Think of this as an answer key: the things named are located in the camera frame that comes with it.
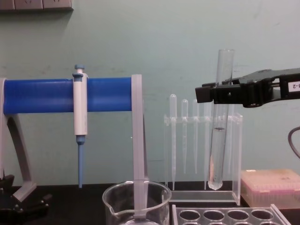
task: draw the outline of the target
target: glass beaker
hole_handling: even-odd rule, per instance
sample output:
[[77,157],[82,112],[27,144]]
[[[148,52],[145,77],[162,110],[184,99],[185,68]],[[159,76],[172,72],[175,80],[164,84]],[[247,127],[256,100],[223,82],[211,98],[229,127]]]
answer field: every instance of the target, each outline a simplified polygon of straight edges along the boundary
[[126,181],[102,196],[106,225],[169,225],[171,191],[149,180]]

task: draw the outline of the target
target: pipette stand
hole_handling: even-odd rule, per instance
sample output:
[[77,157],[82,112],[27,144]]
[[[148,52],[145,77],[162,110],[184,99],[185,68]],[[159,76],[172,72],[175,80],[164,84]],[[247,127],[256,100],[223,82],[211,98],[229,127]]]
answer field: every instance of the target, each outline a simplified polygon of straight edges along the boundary
[[[88,112],[132,111],[133,178],[147,180],[142,75],[124,78],[90,78],[87,89]],[[9,130],[23,179],[21,188],[14,193],[18,201],[22,202],[37,186],[32,178],[18,114],[70,112],[73,112],[73,80],[71,79],[16,81],[0,79],[0,181],[4,181],[2,153]],[[136,193],[135,199],[139,199],[138,193],[144,192]]]
[[[175,188],[172,191],[172,203],[236,203],[240,205],[240,169],[241,169],[241,144],[242,144],[242,123],[243,117],[234,111],[234,105],[230,105],[228,113],[228,124],[226,133],[226,147],[225,147],[225,166],[223,170],[223,177],[226,180],[232,181],[231,190],[207,190],[207,181],[209,174],[209,152],[211,143],[211,127],[212,127],[212,107],[213,103],[202,104],[204,111],[200,115],[189,116],[182,118],[178,116],[176,118],[176,179],[177,181],[187,181],[185,177],[193,177],[192,181],[201,181],[197,177],[204,177],[204,187],[199,187],[199,190],[177,190],[176,183]],[[198,123],[198,173],[195,174],[194,169],[186,169],[186,173],[183,173],[184,169],[180,167],[182,160],[182,125],[183,122],[187,123],[187,139],[191,139],[194,135],[194,130],[189,126],[192,126],[195,121]],[[171,182],[172,173],[172,147],[171,147],[171,119],[167,115],[164,118],[164,151],[165,151],[165,184],[169,184],[169,188],[173,189]],[[193,155],[191,142],[187,142],[187,159]],[[204,162],[203,165],[199,163],[200,159]]]

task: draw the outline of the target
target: green wall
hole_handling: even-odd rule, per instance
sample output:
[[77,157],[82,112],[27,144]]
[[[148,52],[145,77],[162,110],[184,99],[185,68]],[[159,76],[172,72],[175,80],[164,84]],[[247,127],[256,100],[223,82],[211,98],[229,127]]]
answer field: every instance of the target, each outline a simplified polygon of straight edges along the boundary
[[[72,78],[76,63],[90,77],[142,74],[149,174],[164,180],[166,98],[175,93],[191,103],[196,86],[215,80],[220,48],[236,51],[234,77],[300,67],[299,7],[298,0],[75,0],[73,13],[0,15],[0,76]],[[299,100],[241,108],[242,167],[300,173],[287,143],[299,112]],[[38,184],[76,184],[73,115],[26,114],[21,121]],[[89,113],[85,183],[132,178],[131,133],[130,112]],[[6,174],[20,184],[10,139],[7,144]]]

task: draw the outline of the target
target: blue pipette holder bar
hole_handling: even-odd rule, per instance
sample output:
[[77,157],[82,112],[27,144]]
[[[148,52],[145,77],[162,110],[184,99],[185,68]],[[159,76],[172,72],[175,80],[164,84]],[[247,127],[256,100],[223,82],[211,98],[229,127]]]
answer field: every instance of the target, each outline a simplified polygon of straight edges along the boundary
[[[88,112],[131,111],[131,77],[90,78]],[[73,112],[73,80],[6,80],[4,114]]]
[[[20,113],[73,112],[73,80],[6,80],[0,78],[0,178],[3,177],[1,152],[5,148],[8,127],[17,152],[23,185],[14,197],[23,201],[36,187],[18,117]],[[89,78],[88,112],[132,111],[134,179],[147,177],[144,143],[142,76],[125,78]]]

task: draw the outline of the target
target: plastic dropper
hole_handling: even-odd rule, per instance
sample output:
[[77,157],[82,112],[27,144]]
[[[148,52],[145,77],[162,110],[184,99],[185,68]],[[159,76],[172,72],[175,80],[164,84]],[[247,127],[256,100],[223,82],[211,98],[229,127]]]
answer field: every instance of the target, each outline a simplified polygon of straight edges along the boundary
[[199,105],[197,99],[193,100],[193,119],[194,119],[194,161],[195,161],[195,173],[197,173],[197,158],[198,158],[198,117],[199,117]]
[[177,119],[177,97],[174,94],[170,95],[170,120],[171,120],[171,135],[172,135],[172,184],[175,189],[176,177],[176,119]]
[[182,154],[183,154],[183,172],[186,173],[187,167],[187,122],[188,122],[188,101],[181,101],[182,116]]

